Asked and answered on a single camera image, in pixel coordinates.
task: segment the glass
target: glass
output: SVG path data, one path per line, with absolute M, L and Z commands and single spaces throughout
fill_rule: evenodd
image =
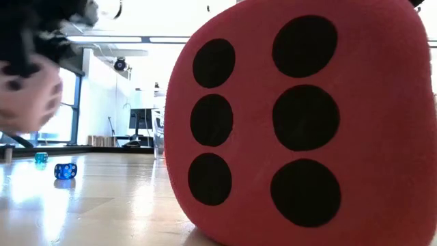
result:
M 77 76 L 69 70 L 61 68 L 59 76 L 62 79 L 63 91 L 62 102 L 68 105 L 74 105 L 74 94 L 76 93 Z
M 153 109 L 153 142 L 155 159 L 163 159 L 164 156 L 164 109 Z
M 38 132 L 38 140 L 70 141 L 72 125 L 72 107 L 61 105 L 55 116 Z
M 431 48 L 431 69 L 432 91 L 437 93 L 437 48 Z

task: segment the clear plastic cup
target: clear plastic cup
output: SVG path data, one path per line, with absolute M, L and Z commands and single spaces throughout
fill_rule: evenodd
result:
M 152 110 L 154 153 L 155 159 L 163 159 L 164 156 L 164 108 Z

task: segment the ceiling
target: ceiling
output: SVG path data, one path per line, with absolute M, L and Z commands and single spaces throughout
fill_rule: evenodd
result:
M 119 0 L 96 1 L 99 23 L 92 30 L 67 27 L 64 31 L 68 35 L 191 36 L 212 17 L 236 4 L 236 0 L 123 0 L 122 15 L 112 20 Z

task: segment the black dot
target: black dot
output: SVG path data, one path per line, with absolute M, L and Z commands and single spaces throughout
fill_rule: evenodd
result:
M 60 92 L 62 92 L 62 83 L 58 83 L 57 85 L 55 85 L 52 89 L 52 95 L 56 95 Z
M 410 2 L 414 7 L 417 7 L 423 3 L 423 0 L 410 0 Z
M 8 81 L 7 87 L 9 90 L 17 92 L 23 88 L 23 82 L 17 80 Z
M 18 117 L 18 115 L 13 111 L 0 109 L 0 117 L 10 119 L 10 118 L 16 118 Z
M 337 132 L 340 113 L 334 99 L 313 85 L 285 91 L 273 108 L 274 133 L 289 150 L 315 150 Z
M 29 78 L 31 75 L 39 72 L 41 67 L 37 64 L 29 64 L 28 66 L 11 66 L 8 65 L 2 69 L 7 75 L 20 75 L 23 78 Z
M 235 50 L 232 44 L 224 39 L 214 39 L 197 52 L 193 74 L 200 86 L 214 88 L 226 82 L 234 66 Z
M 231 105 L 216 94 L 201 98 L 191 112 L 191 133 L 203 146 L 223 144 L 231 134 L 233 123 Z
M 309 159 L 282 167 L 272 179 L 270 192 L 278 211 L 302 227 L 325 225 L 340 209 L 340 185 L 334 174 Z
M 208 206 L 220 205 L 231 193 L 231 170 L 218 155 L 201 154 L 191 163 L 188 185 L 197 201 Z
M 46 105 L 46 110 L 51 110 L 54 107 L 56 107 L 56 102 L 57 102 L 56 99 L 50 100 L 50 102 L 48 102 L 47 105 Z
M 320 16 L 302 16 L 287 23 L 273 44 L 273 60 L 285 75 L 311 76 L 323 69 L 337 48 L 337 30 Z

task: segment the wooden floor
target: wooden floor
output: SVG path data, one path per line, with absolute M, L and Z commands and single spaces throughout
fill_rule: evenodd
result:
M 56 163 L 76 162 L 74 180 Z M 217 245 L 180 209 L 162 161 L 145 154 L 84 154 L 0 164 L 0 245 Z

